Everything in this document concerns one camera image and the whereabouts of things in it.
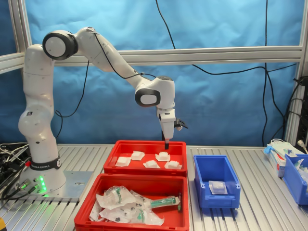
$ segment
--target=blue crate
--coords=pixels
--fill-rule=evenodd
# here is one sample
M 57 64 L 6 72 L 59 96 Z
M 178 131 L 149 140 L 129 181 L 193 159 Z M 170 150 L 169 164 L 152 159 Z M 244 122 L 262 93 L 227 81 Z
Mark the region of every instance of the blue crate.
M 301 165 L 308 167 L 308 155 L 297 154 L 297 157 L 289 157 L 285 155 L 286 163 L 284 169 L 283 180 L 287 185 L 292 197 L 298 205 L 308 205 L 307 183 L 300 176 L 294 164 L 301 159 L 304 159 Z
M 194 183 L 201 208 L 238 208 L 241 186 L 226 155 L 195 155 Z M 224 181 L 228 195 L 213 195 L 208 182 Z

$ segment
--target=blue fabric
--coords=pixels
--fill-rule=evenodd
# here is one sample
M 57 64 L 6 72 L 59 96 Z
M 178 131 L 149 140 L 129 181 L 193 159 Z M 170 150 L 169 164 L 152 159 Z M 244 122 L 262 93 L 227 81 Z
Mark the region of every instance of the blue fabric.
M 8 1 L 0 1 L 0 55 L 16 53 Z
M 265 0 L 158 0 L 176 48 L 264 46 Z M 118 50 L 172 49 L 155 0 L 28 0 L 33 44 L 92 26 Z M 268 46 L 299 45 L 304 0 L 270 0 Z
M 42 43 L 53 30 L 73 33 L 93 26 L 118 50 L 171 49 L 167 30 L 155 1 L 54 0 L 26 1 L 33 43 Z M 264 45 L 265 1 L 162 1 L 159 0 L 177 48 Z M 269 1 L 268 45 L 298 45 L 303 1 Z M 200 65 L 209 72 L 238 71 L 264 64 Z M 288 63 L 268 64 L 268 70 Z M 190 65 L 136 66 L 138 71 L 167 75 L 176 84 L 176 115 L 189 129 L 175 131 L 175 141 L 188 145 L 260 146 L 265 122 L 262 93 L 264 70 L 210 76 Z M 71 114 L 81 97 L 86 67 L 55 67 L 54 105 L 64 116 Z M 295 66 L 270 72 L 276 104 L 282 112 L 293 88 Z M 23 137 L 17 122 L 25 108 L 17 76 L 0 78 L 0 140 Z M 265 141 L 281 126 L 267 82 L 268 125 Z M 54 117 L 56 135 L 61 119 Z M 139 107 L 134 89 L 114 73 L 89 67 L 85 96 L 77 112 L 64 119 L 59 143 L 115 143 L 117 140 L 159 140 L 155 108 Z

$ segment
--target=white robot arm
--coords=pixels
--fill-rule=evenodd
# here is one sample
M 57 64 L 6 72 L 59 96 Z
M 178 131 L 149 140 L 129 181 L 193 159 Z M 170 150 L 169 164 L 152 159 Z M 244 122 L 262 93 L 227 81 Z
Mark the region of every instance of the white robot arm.
M 64 60 L 79 52 L 104 72 L 116 72 L 135 88 L 135 101 L 142 107 L 156 106 L 165 149 L 173 138 L 174 128 L 185 124 L 175 117 L 174 81 L 159 76 L 150 81 L 128 65 L 119 52 L 92 27 L 77 33 L 57 30 L 50 32 L 43 45 L 31 45 L 26 50 L 24 65 L 24 92 L 26 110 L 20 117 L 19 130 L 26 137 L 31 152 L 31 165 L 21 174 L 20 182 L 29 179 L 39 185 L 37 194 L 54 191 L 65 183 L 59 169 L 55 137 L 50 123 L 53 117 L 53 66 L 55 60 Z

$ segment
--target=red crate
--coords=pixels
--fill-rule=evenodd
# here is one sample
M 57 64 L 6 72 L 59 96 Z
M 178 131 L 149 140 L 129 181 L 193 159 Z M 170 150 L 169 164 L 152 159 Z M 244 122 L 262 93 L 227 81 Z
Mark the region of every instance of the red crate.
M 162 226 L 90 221 L 89 215 L 94 206 L 96 194 L 103 195 L 105 190 L 114 185 L 123 185 L 128 190 L 133 190 L 150 199 L 161 199 L 169 195 L 177 196 L 181 193 L 182 210 L 179 212 L 177 206 L 154 208 L 153 212 L 160 218 L 165 218 Z M 76 231 L 188 231 L 188 213 L 187 179 L 184 177 L 100 174 L 91 187 L 74 222 Z
M 131 157 L 133 151 L 144 152 L 141 161 L 131 160 L 127 167 L 116 167 L 120 156 Z M 157 161 L 155 154 L 167 151 L 171 160 L 178 161 L 182 169 L 165 169 L 166 161 Z M 155 160 L 161 168 L 146 168 L 143 163 Z M 110 152 L 105 164 L 104 172 L 112 174 L 134 174 L 134 175 L 160 175 L 160 176 L 183 176 L 187 174 L 186 144 L 184 142 L 171 141 L 169 149 L 165 150 L 164 141 L 118 141 Z

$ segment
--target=metal base plate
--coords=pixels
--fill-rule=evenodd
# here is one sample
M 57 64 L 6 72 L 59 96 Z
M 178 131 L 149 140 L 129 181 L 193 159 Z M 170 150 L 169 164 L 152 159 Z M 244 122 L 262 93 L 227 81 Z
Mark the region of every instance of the metal base plate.
M 65 184 L 44 196 L 30 195 L 28 199 L 45 200 L 46 197 L 53 198 L 53 201 L 70 201 L 78 202 L 83 196 L 85 188 L 90 182 L 93 172 L 80 172 L 80 171 L 63 171 L 66 182 Z

